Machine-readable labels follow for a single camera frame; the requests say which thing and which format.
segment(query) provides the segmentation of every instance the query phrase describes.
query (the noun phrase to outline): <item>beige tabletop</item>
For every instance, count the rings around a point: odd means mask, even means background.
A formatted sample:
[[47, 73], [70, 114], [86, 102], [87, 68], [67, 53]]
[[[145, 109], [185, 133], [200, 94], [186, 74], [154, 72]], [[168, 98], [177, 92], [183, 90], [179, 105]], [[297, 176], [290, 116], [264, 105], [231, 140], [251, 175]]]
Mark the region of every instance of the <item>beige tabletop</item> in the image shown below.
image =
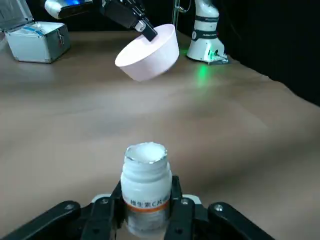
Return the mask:
[[172, 69], [135, 82], [114, 65], [134, 36], [71, 33], [53, 64], [2, 48], [0, 236], [64, 200], [109, 193], [126, 147], [154, 141], [205, 206], [230, 203], [278, 240], [318, 240], [320, 109], [235, 60], [188, 60], [182, 35]]

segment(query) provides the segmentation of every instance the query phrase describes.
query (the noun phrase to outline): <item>green light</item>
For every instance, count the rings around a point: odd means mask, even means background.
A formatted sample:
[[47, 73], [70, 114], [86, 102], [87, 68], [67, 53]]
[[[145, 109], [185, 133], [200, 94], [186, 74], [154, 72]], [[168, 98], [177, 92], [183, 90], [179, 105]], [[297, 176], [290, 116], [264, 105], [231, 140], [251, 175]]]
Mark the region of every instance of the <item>green light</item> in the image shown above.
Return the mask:
[[208, 65], [204, 65], [204, 64], [200, 64], [199, 68], [197, 70], [197, 86], [198, 88], [202, 88], [205, 85], [207, 85], [208, 80], [209, 80], [209, 66]]
[[188, 48], [181, 48], [181, 49], [180, 49], [180, 53], [183, 54], [183, 55], [187, 55], [187, 53], [188, 53]]

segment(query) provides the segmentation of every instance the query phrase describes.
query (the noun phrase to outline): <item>silver toolbox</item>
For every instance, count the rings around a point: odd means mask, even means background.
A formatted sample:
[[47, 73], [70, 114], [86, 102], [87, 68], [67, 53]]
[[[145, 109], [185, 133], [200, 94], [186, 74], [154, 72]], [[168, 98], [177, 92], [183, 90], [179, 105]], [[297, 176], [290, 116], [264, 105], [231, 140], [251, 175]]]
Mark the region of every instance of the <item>silver toolbox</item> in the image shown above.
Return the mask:
[[0, 29], [21, 62], [52, 63], [70, 48], [67, 26], [34, 22], [26, 0], [0, 0]]

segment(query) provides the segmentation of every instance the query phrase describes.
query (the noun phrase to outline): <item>bottle label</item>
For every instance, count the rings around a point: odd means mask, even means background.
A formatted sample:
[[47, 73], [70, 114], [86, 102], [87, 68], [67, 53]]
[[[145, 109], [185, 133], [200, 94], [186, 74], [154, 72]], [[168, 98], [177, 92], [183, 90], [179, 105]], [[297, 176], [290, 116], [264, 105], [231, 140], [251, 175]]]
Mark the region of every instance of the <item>bottle label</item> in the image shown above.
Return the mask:
[[156, 231], [163, 228], [170, 217], [170, 193], [150, 201], [140, 201], [123, 196], [126, 202], [126, 222], [136, 231]]

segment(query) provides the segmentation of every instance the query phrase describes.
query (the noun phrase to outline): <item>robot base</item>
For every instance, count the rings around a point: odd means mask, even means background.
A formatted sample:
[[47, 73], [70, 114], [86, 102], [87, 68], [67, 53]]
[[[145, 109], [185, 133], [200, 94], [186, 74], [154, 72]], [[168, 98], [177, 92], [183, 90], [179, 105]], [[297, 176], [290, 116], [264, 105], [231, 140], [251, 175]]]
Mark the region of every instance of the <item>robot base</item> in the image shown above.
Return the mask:
[[224, 53], [225, 46], [218, 39], [192, 40], [186, 56], [192, 60], [208, 63], [209, 65], [228, 64], [228, 56]]

